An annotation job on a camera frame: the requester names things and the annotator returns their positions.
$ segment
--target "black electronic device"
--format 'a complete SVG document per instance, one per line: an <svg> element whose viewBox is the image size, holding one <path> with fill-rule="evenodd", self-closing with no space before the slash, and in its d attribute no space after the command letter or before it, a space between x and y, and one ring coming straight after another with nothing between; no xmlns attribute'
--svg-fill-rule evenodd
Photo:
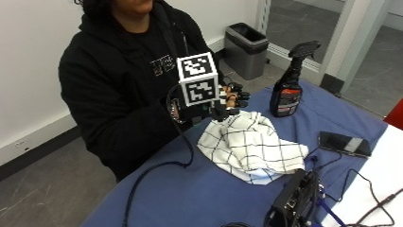
<svg viewBox="0 0 403 227"><path fill-rule="evenodd" d="M330 131L320 132L320 147L352 156L368 158L372 155L372 149L366 139Z"/></svg>
<svg viewBox="0 0 403 227"><path fill-rule="evenodd" d="M298 85L302 62L306 57L313 56L321 47L318 41L298 44L291 51L292 64L283 78L275 85L273 97L271 100L271 110L277 117L289 116L297 111L297 106L302 97L302 88Z"/></svg>
<svg viewBox="0 0 403 227"><path fill-rule="evenodd" d="M316 173L300 168L273 202L264 227L305 227L313 214L318 186Z"/></svg>

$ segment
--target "white checkered cloth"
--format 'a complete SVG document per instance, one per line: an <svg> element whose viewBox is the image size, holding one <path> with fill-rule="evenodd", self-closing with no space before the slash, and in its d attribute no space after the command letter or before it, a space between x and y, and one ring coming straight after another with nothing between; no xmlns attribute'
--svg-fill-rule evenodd
<svg viewBox="0 0 403 227"><path fill-rule="evenodd" d="M268 184L305 168L306 146L279 138L269 118L244 112L212 121L199 148L216 165L252 184Z"/></svg>

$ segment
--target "spray bottle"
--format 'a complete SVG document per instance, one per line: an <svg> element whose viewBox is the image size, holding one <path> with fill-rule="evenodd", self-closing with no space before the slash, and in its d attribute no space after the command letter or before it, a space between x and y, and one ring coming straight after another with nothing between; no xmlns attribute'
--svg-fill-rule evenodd
<svg viewBox="0 0 403 227"><path fill-rule="evenodd" d="M283 78L275 85L273 97L271 100L271 110L277 117L289 116L297 111L297 106L302 97L302 88L298 85L302 62L306 57L313 56L321 43L312 41L298 44L291 51L292 64Z"/></svg>

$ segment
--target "trash can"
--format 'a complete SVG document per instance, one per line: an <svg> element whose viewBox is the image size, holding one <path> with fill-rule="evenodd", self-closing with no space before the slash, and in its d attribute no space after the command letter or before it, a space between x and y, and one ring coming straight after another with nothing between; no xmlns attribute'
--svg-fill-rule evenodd
<svg viewBox="0 0 403 227"><path fill-rule="evenodd" d="M225 31L225 63L244 79L263 76L269 40L245 23Z"/></svg>

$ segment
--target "blue tablecloth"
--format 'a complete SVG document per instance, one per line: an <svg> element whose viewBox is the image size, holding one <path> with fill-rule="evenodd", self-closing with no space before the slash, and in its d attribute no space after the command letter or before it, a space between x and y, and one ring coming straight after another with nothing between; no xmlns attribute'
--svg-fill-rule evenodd
<svg viewBox="0 0 403 227"><path fill-rule="evenodd" d="M272 87L252 95L245 111L261 112L272 120L280 138L306 145L310 151L318 147L320 131L366 138L374 148L388 124L312 83L302 80L301 86L304 96L295 115L273 117L269 109ZM196 146L209 122L211 119L205 119L185 133L196 151L193 164L188 168L164 166L140 184L131 208L130 226L216 227L236 221L263 226L267 212L289 176L268 185L252 185L217 168ZM316 155L320 165L340 156L322 149L317 149ZM189 159L189 149L179 137L118 184L83 226L122 226L131 188L143 171L161 162L187 163ZM365 163L365 159L344 156L340 162L321 171L321 182L330 195L341 195L346 172L350 168L360 169ZM312 166L310 159L306 159L308 170ZM317 218L324 216L320 209Z"/></svg>

